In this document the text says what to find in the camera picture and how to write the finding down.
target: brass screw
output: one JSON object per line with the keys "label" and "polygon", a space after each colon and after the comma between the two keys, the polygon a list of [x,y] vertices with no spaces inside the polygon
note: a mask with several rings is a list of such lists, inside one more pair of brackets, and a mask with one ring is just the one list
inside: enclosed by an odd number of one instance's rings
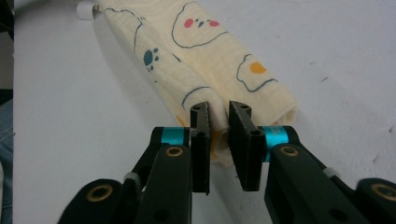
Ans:
{"label": "brass screw", "polygon": [[298,151],[294,147],[282,147],[280,151],[287,156],[297,156]]}
{"label": "brass screw", "polygon": [[378,196],[387,199],[389,201],[396,202],[396,189],[384,184],[373,184],[372,190]]}
{"label": "brass screw", "polygon": [[165,153],[168,157],[178,157],[183,154],[183,149],[181,149],[180,147],[169,147],[168,149],[166,149]]}
{"label": "brass screw", "polygon": [[90,189],[87,194],[87,200],[92,203],[98,203],[108,198],[113,192],[113,187],[109,184],[99,185]]}

